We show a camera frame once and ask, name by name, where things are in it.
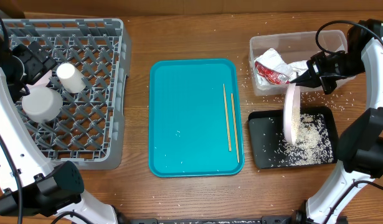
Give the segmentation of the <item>pink plastic bowl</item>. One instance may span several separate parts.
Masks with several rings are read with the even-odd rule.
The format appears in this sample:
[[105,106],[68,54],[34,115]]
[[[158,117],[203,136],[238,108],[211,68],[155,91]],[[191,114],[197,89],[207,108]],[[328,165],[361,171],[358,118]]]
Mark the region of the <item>pink plastic bowl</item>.
[[43,77],[41,77],[35,84],[27,84],[28,89],[32,89],[36,86],[46,86],[50,82],[50,77],[52,76],[52,70],[49,70]]

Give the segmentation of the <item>white round plate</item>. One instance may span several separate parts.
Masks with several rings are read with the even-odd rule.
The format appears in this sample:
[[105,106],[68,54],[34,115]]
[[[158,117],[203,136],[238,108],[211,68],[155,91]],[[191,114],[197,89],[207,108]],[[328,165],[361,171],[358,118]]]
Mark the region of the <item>white round plate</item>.
[[300,87],[288,85],[283,109],[283,133],[287,143],[295,145],[300,125]]

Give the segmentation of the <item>red snack wrapper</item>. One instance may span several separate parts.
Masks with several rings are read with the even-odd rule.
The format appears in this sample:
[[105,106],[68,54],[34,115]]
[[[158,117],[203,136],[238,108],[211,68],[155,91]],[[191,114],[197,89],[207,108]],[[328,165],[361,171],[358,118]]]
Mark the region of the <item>red snack wrapper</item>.
[[289,84],[289,78],[277,71],[267,68],[258,61],[255,61],[255,68],[260,76],[265,78],[269,83],[273,85]]

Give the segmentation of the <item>cream plastic cup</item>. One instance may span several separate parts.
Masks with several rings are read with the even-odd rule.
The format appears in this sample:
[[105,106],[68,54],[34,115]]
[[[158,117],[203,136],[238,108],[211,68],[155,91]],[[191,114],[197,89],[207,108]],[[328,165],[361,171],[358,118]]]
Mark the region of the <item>cream plastic cup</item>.
[[65,90],[70,93],[79,93],[86,87],[83,74],[71,63],[60,64],[56,73]]

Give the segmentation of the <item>white paper napkin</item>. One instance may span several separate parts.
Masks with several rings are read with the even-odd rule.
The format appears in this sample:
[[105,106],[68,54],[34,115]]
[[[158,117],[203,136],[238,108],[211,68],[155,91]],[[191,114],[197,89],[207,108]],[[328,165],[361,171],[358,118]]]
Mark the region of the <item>white paper napkin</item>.
[[[289,82],[298,76],[302,75],[308,70],[307,61],[302,60],[298,62],[286,63],[281,55],[274,49],[270,48],[261,56],[256,57],[253,61],[255,67],[255,61],[260,62],[267,68],[280,72],[289,78]],[[269,83],[265,78],[260,76],[257,72],[257,82],[261,86],[273,85]]]

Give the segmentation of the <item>grey small bowl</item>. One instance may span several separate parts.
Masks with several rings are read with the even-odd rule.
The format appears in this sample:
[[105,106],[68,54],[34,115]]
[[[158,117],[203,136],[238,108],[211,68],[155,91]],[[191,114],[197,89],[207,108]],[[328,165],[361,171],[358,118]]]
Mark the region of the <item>grey small bowl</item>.
[[62,106],[61,94],[46,86],[37,86],[22,98],[22,109],[36,123],[53,120],[59,115]]

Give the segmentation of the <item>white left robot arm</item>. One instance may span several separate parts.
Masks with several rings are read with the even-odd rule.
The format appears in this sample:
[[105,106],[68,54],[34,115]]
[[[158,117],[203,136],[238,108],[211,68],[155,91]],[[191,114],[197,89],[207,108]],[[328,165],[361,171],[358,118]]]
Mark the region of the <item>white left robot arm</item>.
[[57,62],[37,43],[9,48],[7,30],[0,35],[0,215],[41,214],[74,223],[126,223],[115,207],[85,190],[73,162],[53,166],[40,152],[23,123],[15,102],[30,95]]

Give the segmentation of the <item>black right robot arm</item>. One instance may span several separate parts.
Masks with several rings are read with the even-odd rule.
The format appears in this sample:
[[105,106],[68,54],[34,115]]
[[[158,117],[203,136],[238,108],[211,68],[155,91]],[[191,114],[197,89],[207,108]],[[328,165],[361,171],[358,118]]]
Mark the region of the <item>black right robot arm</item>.
[[323,186],[301,208],[290,223],[346,223],[340,214],[365,186],[383,175],[383,21],[350,22],[347,51],[322,48],[307,61],[308,69],[293,80],[298,86],[322,87],[332,93],[337,80],[365,73],[366,110],[341,135],[336,148],[337,163]]

